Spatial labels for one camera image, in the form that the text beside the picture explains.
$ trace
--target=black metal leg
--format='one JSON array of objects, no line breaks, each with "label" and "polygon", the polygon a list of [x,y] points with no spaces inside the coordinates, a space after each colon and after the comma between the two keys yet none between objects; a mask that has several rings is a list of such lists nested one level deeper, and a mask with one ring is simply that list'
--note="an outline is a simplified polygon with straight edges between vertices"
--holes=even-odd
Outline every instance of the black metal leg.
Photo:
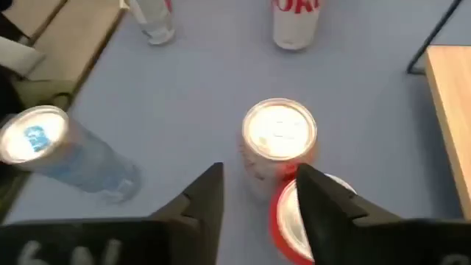
[{"label": "black metal leg", "polygon": [[425,50],[433,41],[433,39],[439,34],[440,30],[442,30],[443,26],[448,22],[451,15],[455,12],[456,8],[458,8],[458,6],[460,5],[462,1],[463,0],[453,0],[453,3],[451,3],[450,7],[448,7],[447,12],[442,16],[442,19],[440,19],[439,23],[435,26],[435,28],[433,28],[432,32],[425,39],[422,46],[419,48],[419,50],[416,52],[414,57],[412,57],[412,60],[407,65],[408,74],[424,74],[425,73],[423,68],[417,68],[415,67],[415,64],[424,54]]}]

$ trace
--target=aluminum can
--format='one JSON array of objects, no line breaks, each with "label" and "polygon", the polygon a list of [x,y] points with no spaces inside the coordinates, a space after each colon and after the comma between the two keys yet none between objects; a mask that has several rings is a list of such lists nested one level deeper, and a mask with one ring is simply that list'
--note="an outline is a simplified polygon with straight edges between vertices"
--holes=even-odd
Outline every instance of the aluminum can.
[{"label": "aluminum can", "polygon": [[288,50],[312,43],[319,18],[319,0],[273,0],[273,40]]},{"label": "aluminum can", "polygon": [[[326,174],[326,176],[356,194],[352,186],[342,179],[331,174]],[[273,196],[269,220],[273,242],[284,258],[294,264],[314,263],[308,237],[302,224],[296,180],[280,187],[278,193]]]},{"label": "aluminum can", "polygon": [[127,0],[127,4],[149,44],[164,44],[174,37],[170,0]]},{"label": "aluminum can", "polygon": [[290,99],[267,99],[252,107],[242,125],[241,153],[249,188],[270,199],[294,177],[299,163],[315,155],[317,126],[309,111]]},{"label": "aluminum can", "polygon": [[138,167],[58,107],[38,106],[0,130],[0,160],[59,180],[107,202],[123,202],[141,185]]}]

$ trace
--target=can lid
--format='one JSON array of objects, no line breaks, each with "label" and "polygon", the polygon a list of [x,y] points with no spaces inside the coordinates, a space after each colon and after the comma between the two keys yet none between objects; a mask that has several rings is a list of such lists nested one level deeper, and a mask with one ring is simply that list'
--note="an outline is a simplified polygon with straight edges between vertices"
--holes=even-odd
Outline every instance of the can lid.
[{"label": "can lid", "polygon": [[[326,175],[356,193],[342,179],[330,174]],[[274,237],[276,240],[276,233],[279,233],[279,238],[284,241],[281,243],[276,242],[280,246],[280,250],[298,264],[303,264],[306,261],[312,263],[314,258],[302,223],[297,199],[296,180],[292,180],[285,187],[282,187],[279,196],[275,197],[274,202],[276,208],[272,209],[272,211],[275,210],[275,214],[272,214],[272,222],[276,222],[277,226],[275,227]]]},{"label": "can lid", "polygon": [[242,134],[254,152],[270,160],[288,160],[314,145],[317,128],[304,106],[278,98],[252,107],[245,116]]},{"label": "can lid", "polygon": [[64,137],[67,114],[55,106],[27,109],[0,130],[0,160],[23,163],[51,152]]}]

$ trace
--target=blue table surface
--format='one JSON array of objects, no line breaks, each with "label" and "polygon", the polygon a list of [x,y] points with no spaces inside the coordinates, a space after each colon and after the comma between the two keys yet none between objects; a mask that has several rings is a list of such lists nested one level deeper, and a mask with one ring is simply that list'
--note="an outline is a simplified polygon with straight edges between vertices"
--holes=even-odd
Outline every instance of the blue table surface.
[{"label": "blue table surface", "polygon": [[[449,3],[328,0],[315,43],[296,53],[273,44],[268,0],[173,4],[174,42],[148,46],[126,15],[70,111],[142,168],[138,196],[107,206],[35,175],[6,223],[146,216],[222,161],[219,264],[284,264],[268,234],[266,203],[246,190],[238,151],[245,113],[271,97],[312,112],[318,169],[404,217],[461,216],[426,78],[404,74]],[[469,22],[462,10],[470,8],[464,4],[439,41],[470,42],[459,23]]]}]

